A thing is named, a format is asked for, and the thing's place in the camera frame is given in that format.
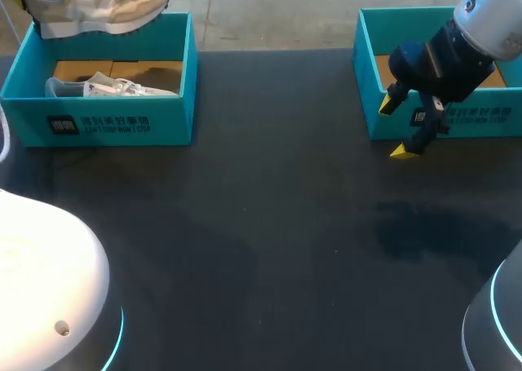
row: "shoelace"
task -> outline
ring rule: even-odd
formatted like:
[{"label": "shoelace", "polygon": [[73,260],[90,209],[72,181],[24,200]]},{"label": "shoelace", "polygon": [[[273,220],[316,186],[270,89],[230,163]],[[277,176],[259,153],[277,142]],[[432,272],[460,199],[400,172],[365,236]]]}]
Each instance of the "shoelace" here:
[{"label": "shoelace", "polygon": [[147,94],[141,84],[136,84],[127,79],[115,79],[113,87],[116,89],[119,95],[123,95],[127,91],[132,91],[137,95]]}]

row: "shoe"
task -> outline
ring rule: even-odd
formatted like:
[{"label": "shoe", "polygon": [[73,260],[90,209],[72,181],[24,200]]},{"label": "shoe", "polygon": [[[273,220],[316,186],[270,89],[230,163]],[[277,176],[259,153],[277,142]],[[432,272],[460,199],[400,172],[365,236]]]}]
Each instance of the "shoe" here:
[{"label": "shoe", "polygon": [[46,98],[88,96],[178,96],[172,91],[143,87],[126,79],[112,79],[97,72],[86,82],[62,82],[56,77],[47,79]]},{"label": "shoe", "polygon": [[24,0],[44,39],[104,31],[124,34],[154,20],[169,0]]}]

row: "black table surface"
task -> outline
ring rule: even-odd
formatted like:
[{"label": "black table surface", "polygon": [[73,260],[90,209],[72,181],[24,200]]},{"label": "black table surface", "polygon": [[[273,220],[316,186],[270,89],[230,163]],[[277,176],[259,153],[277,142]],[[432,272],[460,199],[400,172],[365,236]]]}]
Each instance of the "black table surface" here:
[{"label": "black table surface", "polygon": [[349,50],[201,53],[190,147],[15,140],[0,185],[100,238],[132,371],[464,369],[467,305],[522,234],[522,143],[395,146]]}]

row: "robotic arm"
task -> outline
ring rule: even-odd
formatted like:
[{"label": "robotic arm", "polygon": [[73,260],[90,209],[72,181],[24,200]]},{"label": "robotic arm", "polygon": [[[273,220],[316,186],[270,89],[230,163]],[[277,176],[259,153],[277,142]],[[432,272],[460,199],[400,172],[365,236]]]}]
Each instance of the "robotic arm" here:
[{"label": "robotic arm", "polygon": [[391,156],[420,155],[438,133],[448,134],[445,106],[467,98],[494,71],[495,60],[520,53],[522,0],[462,0],[430,41],[400,44],[388,62],[396,82],[387,88],[379,114],[391,116],[416,90],[426,116]]}]

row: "sneaker sole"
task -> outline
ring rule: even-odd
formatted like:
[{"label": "sneaker sole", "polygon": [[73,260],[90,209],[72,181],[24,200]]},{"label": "sneaker sole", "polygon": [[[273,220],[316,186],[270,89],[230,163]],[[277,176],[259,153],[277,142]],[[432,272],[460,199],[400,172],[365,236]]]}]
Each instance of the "sneaker sole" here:
[{"label": "sneaker sole", "polygon": [[73,37],[81,33],[89,33],[94,31],[103,31],[112,35],[119,35],[135,31],[145,26],[157,18],[163,10],[162,7],[156,11],[143,16],[137,20],[125,23],[104,23],[104,22],[40,22],[40,33],[43,39],[67,38]]}]

